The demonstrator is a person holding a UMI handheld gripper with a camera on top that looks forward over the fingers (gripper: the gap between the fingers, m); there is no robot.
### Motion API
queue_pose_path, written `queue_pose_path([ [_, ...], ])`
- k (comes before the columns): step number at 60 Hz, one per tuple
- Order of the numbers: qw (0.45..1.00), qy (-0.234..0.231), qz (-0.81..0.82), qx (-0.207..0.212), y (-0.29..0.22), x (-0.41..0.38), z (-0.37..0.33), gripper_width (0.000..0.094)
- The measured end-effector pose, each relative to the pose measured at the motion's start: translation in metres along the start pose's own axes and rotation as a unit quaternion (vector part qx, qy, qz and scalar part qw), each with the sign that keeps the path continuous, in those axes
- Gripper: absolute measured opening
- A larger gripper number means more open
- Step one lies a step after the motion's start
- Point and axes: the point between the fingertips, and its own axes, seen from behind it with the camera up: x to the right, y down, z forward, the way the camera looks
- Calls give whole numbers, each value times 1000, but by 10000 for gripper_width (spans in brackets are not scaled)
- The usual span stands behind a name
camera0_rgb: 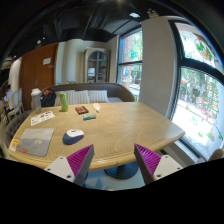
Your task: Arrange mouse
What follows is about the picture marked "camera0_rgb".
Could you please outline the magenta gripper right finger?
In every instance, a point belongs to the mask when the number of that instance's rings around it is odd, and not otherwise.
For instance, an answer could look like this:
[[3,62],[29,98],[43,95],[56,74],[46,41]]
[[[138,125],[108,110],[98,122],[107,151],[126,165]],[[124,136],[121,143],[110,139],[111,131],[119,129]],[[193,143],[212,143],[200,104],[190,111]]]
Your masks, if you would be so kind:
[[134,155],[146,185],[182,169],[169,155],[160,156],[139,144],[135,145]]

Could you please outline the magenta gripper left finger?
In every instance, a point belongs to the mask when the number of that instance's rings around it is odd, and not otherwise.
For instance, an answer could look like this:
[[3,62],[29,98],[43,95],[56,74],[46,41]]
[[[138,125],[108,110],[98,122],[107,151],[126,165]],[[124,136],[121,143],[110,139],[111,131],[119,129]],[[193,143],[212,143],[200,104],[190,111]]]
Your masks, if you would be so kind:
[[94,145],[86,146],[68,157],[59,156],[45,171],[82,186],[94,156]]

